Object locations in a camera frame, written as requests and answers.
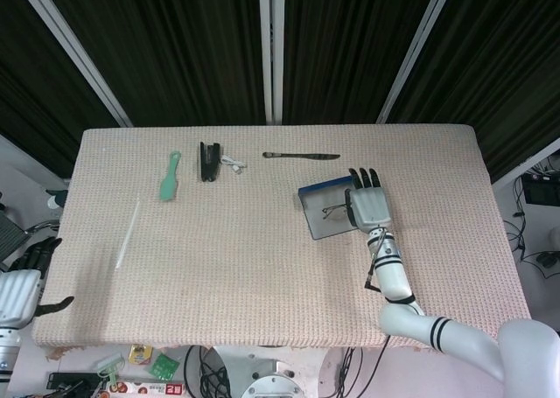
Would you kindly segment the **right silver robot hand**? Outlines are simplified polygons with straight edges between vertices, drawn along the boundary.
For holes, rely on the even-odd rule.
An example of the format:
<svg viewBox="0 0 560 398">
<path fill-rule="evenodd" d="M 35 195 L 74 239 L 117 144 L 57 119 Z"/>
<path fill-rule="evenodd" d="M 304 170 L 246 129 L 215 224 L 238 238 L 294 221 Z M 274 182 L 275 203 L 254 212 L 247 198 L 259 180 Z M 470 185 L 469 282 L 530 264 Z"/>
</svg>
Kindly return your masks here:
<svg viewBox="0 0 560 398">
<path fill-rule="evenodd" d="M 349 173 L 353 187 L 345 190 L 345 203 L 351 225 L 364 233 L 389 228 L 389 204 L 377 172 L 373 168 L 350 168 Z"/>
</svg>

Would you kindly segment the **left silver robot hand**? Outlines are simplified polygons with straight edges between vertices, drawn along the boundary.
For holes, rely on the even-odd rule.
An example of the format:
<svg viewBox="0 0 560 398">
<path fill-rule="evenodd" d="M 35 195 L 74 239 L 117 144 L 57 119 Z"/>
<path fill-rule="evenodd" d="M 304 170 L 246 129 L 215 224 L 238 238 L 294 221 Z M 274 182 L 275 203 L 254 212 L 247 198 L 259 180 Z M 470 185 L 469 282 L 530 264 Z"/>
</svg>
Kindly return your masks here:
<svg viewBox="0 0 560 398">
<path fill-rule="evenodd" d="M 20 330 L 34 318 L 63 311 L 73 301 L 68 296 L 55 304 L 40 304 L 53 253 L 61 238 L 48 237 L 28 247 L 1 274 L 1 328 Z"/>
</svg>

